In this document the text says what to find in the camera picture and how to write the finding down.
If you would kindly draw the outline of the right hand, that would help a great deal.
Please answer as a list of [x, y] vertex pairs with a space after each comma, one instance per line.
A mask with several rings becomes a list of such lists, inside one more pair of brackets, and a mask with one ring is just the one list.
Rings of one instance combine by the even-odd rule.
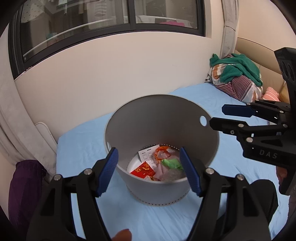
[[287, 170], [285, 168], [276, 167], [276, 176], [278, 178], [278, 183], [281, 186], [283, 180], [287, 177]]

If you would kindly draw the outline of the left hand thumb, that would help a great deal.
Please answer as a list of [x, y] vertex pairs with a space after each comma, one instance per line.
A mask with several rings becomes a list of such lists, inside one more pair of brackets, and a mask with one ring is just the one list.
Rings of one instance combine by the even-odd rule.
[[121, 230], [112, 238], [112, 241], [132, 241], [132, 233], [128, 228]]

